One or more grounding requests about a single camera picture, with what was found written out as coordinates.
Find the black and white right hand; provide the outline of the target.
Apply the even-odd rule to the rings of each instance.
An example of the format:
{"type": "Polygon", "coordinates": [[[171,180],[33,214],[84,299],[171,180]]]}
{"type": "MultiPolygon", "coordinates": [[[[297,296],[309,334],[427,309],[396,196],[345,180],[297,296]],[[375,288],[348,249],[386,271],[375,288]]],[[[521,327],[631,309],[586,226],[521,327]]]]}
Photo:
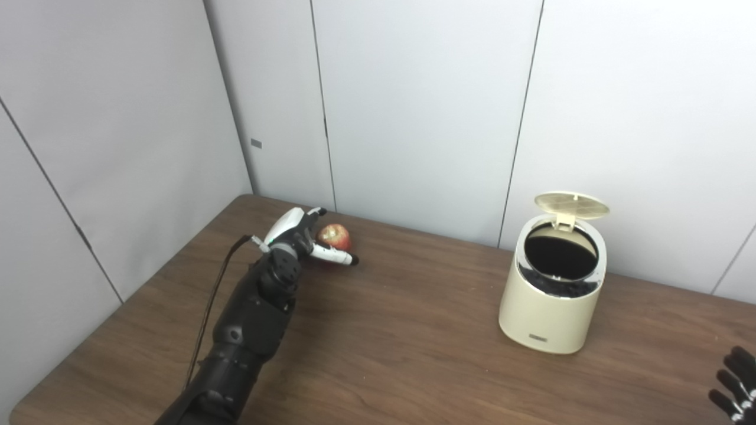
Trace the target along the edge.
{"type": "Polygon", "coordinates": [[[727,416],[732,424],[755,423],[755,358],[740,345],[734,345],[723,359],[716,381],[729,393],[708,391],[708,400],[727,416]]]}

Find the black and white left hand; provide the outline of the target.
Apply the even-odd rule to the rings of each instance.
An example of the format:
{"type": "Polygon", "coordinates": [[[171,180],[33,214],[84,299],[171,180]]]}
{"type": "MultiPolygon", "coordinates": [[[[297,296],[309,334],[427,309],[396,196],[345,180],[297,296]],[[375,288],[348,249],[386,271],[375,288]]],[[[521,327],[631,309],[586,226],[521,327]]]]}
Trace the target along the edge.
{"type": "Polygon", "coordinates": [[[329,263],[356,266],[360,262],[356,255],[316,241],[313,228],[325,214],[327,210],[322,207],[308,212],[301,207],[294,207],[276,220],[262,239],[261,245],[270,249],[286,250],[297,259],[308,256],[329,263]]]}

